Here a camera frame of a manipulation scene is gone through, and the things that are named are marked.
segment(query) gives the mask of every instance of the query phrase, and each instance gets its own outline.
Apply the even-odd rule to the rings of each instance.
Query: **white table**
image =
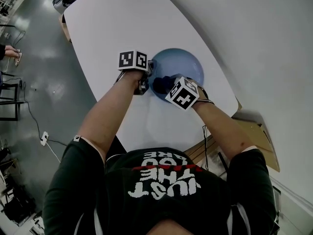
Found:
[[[164,49],[181,48],[201,63],[210,99],[229,116],[237,111],[236,97],[211,51],[169,0],[77,0],[65,18],[97,101],[119,75],[119,52],[137,49],[152,59]],[[184,151],[203,140],[203,125],[192,109],[184,112],[149,90],[134,96],[117,137],[127,151],[163,146]]]

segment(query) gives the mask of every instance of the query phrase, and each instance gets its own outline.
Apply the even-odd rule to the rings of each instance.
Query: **white wall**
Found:
[[[313,203],[313,0],[172,1],[262,115],[281,167],[271,176]]]

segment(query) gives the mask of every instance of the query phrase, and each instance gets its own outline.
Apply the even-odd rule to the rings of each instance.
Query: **black t-shirt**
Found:
[[[270,234],[272,186],[262,153],[235,156],[227,182],[171,148],[110,158],[72,141],[44,207],[45,234],[146,234],[172,219],[193,234]]]

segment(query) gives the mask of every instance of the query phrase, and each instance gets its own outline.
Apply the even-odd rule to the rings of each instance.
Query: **blue bowl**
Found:
[[[182,74],[190,77],[203,85],[204,75],[203,69],[198,59],[191,53],[178,48],[165,49],[159,52],[153,58],[154,70],[149,77],[149,85],[154,94],[160,99],[168,102],[166,94],[160,94],[154,91],[153,81],[156,77],[172,76]]]

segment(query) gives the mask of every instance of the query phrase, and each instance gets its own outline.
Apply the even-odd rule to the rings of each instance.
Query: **person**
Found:
[[[269,235],[276,213],[265,159],[214,104],[190,110],[231,160],[227,181],[175,149],[126,153],[115,134],[141,77],[126,72],[68,144],[45,197],[45,234]]]
[[[14,49],[10,45],[1,45],[0,44],[0,60],[6,57],[13,57],[15,59],[15,66],[19,65],[22,53],[20,49]]]

